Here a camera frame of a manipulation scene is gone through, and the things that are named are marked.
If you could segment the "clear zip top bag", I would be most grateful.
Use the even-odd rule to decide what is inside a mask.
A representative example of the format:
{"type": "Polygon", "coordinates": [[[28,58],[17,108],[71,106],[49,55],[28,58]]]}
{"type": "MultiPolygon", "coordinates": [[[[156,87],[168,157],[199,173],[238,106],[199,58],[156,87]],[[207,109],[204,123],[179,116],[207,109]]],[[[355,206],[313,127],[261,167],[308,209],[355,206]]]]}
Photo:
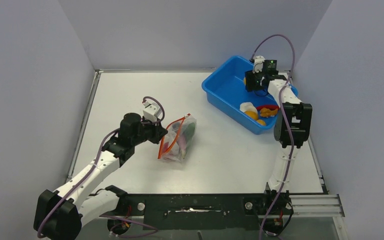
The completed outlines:
{"type": "Polygon", "coordinates": [[[197,120],[190,114],[171,122],[162,138],[157,158],[168,162],[183,163],[192,147],[197,130],[197,120]]]}

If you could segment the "green toy avocado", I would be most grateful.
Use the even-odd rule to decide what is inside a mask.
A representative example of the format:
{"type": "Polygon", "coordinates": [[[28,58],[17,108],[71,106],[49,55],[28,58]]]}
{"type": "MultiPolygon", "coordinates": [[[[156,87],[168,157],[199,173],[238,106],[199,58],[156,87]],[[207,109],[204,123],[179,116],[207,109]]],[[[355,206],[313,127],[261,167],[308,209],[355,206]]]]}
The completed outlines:
{"type": "Polygon", "coordinates": [[[183,135],[186,139],[190,139],[195,135],[195,131],[196,123],[191,122],[186,126],[185,130],[183,131],[183,135]]]}

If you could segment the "purple toy eggplant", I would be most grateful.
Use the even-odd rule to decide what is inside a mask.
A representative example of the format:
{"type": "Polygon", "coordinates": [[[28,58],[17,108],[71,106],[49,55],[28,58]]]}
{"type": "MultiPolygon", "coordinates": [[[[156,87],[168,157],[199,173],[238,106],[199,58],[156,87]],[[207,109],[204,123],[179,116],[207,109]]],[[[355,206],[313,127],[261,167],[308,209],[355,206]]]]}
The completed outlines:
{"type": "Polygon", "coordinates": [[[183,134],[180,134],[176,141],[179,148],[179,155],[182,159],[185,158],[187,152],[187,141],[183,134]]]}

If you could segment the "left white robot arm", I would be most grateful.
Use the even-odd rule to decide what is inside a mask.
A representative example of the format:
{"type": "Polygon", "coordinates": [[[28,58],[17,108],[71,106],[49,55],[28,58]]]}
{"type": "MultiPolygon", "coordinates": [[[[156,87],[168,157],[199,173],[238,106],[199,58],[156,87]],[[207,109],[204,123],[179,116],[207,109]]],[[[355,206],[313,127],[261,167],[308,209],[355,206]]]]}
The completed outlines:
{"type": "Polygon", "coordinates": [[[144,142],[158,144],[167,130],[161,122],[165,113],[130,112],[101,141],[95,158],[71,180],[57,189],[44,190],[38,197],[33,228],[40,239],[74,240],[85,224],[80,208],[92,191],[118,170],[144,142]]]}

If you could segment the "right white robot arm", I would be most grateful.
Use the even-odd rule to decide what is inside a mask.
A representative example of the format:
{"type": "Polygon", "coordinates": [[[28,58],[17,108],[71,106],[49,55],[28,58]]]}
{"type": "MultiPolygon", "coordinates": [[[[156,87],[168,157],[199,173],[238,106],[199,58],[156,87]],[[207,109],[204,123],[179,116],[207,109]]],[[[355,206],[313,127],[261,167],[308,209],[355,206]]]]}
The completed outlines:
{"type": "Polygon", "coordinates": [[[313,108],[294,93],[290,77],[279,74],[276,60],[256,56],[250,62],[253,67],[244,74],[246,91],[265,91],[279,107],[273,135],[280,147],[267,184],[270,190],[286,192],[298,149],[310,135],[313,108]]]}

